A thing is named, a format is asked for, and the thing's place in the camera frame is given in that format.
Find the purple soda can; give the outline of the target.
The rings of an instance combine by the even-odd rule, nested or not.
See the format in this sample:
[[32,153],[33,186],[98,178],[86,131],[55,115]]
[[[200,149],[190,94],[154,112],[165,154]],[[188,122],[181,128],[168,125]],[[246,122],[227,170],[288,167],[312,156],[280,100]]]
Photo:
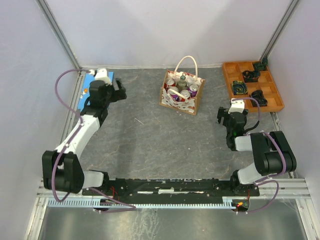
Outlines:
[[172,97],[172,99],[174,101],[176,101],[176,102],[179,101],[179,96],[178,96],[179,90],[177,87],[175,87],[175,86],[169,87],[167,90],[167,93]]
[[199,86],[197,85],[197,84],[191,84],[189,87],[188,87],[188,90],[189,90],[189,92],[190,92],[190,97],[191,98],[194,98],[196,95],[197,95],[197,93],[198,93],[198,91],[199,91]]

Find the red cola can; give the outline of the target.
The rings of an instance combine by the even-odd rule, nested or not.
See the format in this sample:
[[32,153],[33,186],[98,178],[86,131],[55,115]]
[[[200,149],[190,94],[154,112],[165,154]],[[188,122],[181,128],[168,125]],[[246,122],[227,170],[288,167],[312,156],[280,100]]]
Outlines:
[[183,97],[181,96],[179,97],[180,102],[185,102],[186,100],[189,100],[191,98],[191,94],[187,89],[182,90],[180,94],[183,96]]
[[164,88],[167,91],[169,88],[171,87],[175,87],[176,86],[176,82],[172,77],[167,77],[164,80]]

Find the clear glass bottle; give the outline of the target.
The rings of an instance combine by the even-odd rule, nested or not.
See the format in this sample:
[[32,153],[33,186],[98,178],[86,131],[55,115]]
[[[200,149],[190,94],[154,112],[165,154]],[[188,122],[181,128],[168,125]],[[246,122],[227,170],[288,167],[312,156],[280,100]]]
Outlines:
[[186,81],[186,77],[184,75],[181,75],[180,78],[177,80],[176,87],[179,93],[183,90],[188,89],[188,82]]

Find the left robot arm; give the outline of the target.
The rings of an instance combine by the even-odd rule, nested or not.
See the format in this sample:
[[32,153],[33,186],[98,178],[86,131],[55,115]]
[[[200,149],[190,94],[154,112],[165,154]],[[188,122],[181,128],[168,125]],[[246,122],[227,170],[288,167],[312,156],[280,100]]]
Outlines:
[[111,183],[105,173],[97,170],[84,171],[80,157],[91,137],[108,116],[108,108],[127,98],[122,80],[116,78],[112,84],[93,80],[88,88],[78,122],[67,138],[55,148],[42,155],[43,185],[47,190],[52,186],[56,191],[77,194],[82,189],[93,188],[99,195],[106,195]]

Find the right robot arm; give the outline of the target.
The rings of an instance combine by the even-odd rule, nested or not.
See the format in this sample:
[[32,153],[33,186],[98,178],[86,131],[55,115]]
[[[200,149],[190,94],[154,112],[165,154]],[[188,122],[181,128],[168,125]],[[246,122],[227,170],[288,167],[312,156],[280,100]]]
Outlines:
[[256,192],[257,186],[265,180],[293,172],[297,168],[296,157],[282,131],[249,133],[246,129],[249,111],[231,111],[220,107],[217,122],[226,128],[226,145],[231,151],[252,152],[253,163],[235,170],[230,180],[217,180],[214,189],[230,192],[234,196],[244,196]]

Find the canvas tote bag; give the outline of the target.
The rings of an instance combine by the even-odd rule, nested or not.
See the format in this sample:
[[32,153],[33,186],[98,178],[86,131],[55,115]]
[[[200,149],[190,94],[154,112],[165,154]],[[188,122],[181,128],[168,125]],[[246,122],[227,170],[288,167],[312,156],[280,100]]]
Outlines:
[[[179,71],[179,67],[185,59],[191,59],[193,61],[194,69],[195,69],[194,74],[186,72],[186,71]],[[176,87],[176,83],[177,83],[178,79],[180,78],[180,76],[182,76],[182,75],[186,77],[186,81],[188,83],[188,89],[187,89],[188,91],[189,91],[189,86],[191,84],[197,84],[199,86],[199,90],[198,90],[196,96],[191,97],[189,100],[186,100],[184,102],[180,102],[180,100],[179,101],[173,100],[173,98],[167,93],[167,90],[164,87],[165,79],[168,77],[174,79],[175,87]],[[200,106],[205,82],[206,82],[205,79],[199,77],[198,65],[197,65],[195,58],[191,55],[184,56],[178,62],[178,64],[176,65],[174,70],[168,69],[166,71],[162,86],[160,88],[159,105],[195,116],[197,114],[197,111]],[[178,92],[178,96],[182,97],[182,98],[184,97],[183,95],[180,94],[180,92]]]

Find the blue patterned cloth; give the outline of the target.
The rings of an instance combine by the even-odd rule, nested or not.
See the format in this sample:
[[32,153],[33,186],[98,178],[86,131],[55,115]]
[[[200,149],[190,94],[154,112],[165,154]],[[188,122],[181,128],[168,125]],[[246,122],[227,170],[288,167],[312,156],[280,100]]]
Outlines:
[[[108,73],[108,76],[112,80],[112,85],[113,85],[113,75],[114,75],[113,72]],[[90,75],[89,72],[86,73],[84,77],[84,83],[80,92],[80,99],[78,102],[77,109],[82,111],[86,106],[86,100],[89,100],[89,97],[94,102],[101,96],[104,96],[104,93],[99,93],[99,90],[105,88],[106,86],[109,86],[109,85],[106,85],[101,80],[94,80],[94,77]]]

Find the rolled blue yellow sock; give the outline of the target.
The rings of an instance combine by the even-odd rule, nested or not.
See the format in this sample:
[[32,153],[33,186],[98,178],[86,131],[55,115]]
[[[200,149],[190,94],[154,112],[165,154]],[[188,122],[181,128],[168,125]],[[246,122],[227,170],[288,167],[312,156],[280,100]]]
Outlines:
[[235,80],[231,83],[231,89],[234,95],[247,95],[248,88],[244,81]]

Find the rolled black sock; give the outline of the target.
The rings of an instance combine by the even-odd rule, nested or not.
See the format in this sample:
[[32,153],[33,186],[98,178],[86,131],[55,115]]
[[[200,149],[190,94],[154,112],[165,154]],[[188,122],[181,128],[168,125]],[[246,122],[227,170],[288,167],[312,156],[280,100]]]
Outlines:
[[264,97],[263,91],[260,89],[253,91],[250,97],[255,99],[260,107],[266,107],[268,105],[268,100]]

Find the wooden compartment tray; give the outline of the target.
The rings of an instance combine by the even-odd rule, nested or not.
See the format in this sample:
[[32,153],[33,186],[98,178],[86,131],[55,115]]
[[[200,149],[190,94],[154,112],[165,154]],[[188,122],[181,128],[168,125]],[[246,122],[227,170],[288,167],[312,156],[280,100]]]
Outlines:
[[260,111],[280,112],[285,107],[285,105],[269,68],[266,68],[265,71],[260,72],[260,77],[258,78],[257,82],[248,82],[245,84],[247,87],[247,94],[234,94],[232,83],[234,81],[243,82],[244,78],[242,72],[253,71],[254,63],[255,61],[231,61],[224,62],[222,64],[222,71],[224,74],[229,98],[247,98],[251,95],[252,92],[261,90],[264,98],[267,100],[267,106],[262,106],[260,108]]

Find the black sock centre tray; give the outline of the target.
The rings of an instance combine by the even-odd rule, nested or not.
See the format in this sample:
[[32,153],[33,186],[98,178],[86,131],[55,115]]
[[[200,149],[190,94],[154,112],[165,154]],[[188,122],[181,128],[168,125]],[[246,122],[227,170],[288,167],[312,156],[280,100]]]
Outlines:
[[259,70],[245,70],[242,72],[242,77],[245,83],[257,83],[261,73]]

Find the dark sock top corner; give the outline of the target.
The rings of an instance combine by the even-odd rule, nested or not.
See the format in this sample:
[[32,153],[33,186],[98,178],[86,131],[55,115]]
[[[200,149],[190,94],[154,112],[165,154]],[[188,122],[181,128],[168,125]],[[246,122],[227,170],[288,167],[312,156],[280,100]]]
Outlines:
[[265,56],[261,61],[254,62],[252,66],[255,71],[267,71],[268,57]]

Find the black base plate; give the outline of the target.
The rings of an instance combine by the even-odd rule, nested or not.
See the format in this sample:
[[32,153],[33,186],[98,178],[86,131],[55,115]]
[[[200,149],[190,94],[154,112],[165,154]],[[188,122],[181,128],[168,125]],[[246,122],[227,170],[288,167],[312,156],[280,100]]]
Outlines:
[[126,204],[221,204],[223,197],[258,197],[254,184],[231,180],[208,179],[108,179],[96,188]]

